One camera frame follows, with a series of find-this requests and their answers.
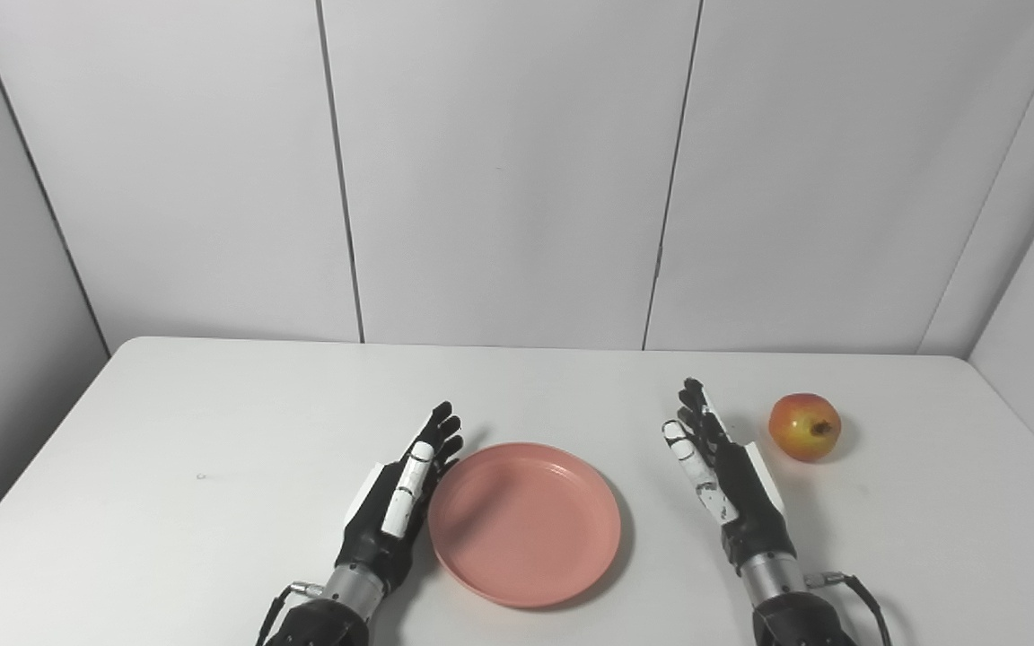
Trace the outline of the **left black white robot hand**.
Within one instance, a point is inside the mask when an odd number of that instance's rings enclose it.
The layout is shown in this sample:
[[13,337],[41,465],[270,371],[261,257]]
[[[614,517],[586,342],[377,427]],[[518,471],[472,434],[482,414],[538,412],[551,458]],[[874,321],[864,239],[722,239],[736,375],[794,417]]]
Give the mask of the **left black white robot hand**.
[[[454,455],[464,445],[460,437],[462,421],[452,409],[449,401],[443,401],[432,410],[430,417],[402,457],[397,462],[379,467],[371,486],[366,491],[360,506],[349,518],[342,535],[342,545],[334,564],[348,567],[356,564],[376,576],[384,588],[385,596],[397,591],[405,583],[413,568],[414,544],[426,519],[428,507],[436,486],[456,465]],[[390,510],[391,496],[399,488],[399,479],[410,460],[410,450],[418,442],[432,447],[434,454],[428,461],[426,474],[415,493],[409,519],[401,536],[382,531],[382,525]]]

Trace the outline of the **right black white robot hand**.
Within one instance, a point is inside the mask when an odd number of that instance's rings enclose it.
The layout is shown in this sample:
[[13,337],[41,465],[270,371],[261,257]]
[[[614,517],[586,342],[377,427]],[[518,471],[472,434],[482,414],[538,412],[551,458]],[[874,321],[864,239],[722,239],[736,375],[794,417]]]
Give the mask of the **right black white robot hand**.
[[756,556],[797,556],[786,519],[758,467],[758,449],[739,444],[695,378],[685,378],[681,408],[662,425],[665,444],[721,527],[723,551],[734,570]]

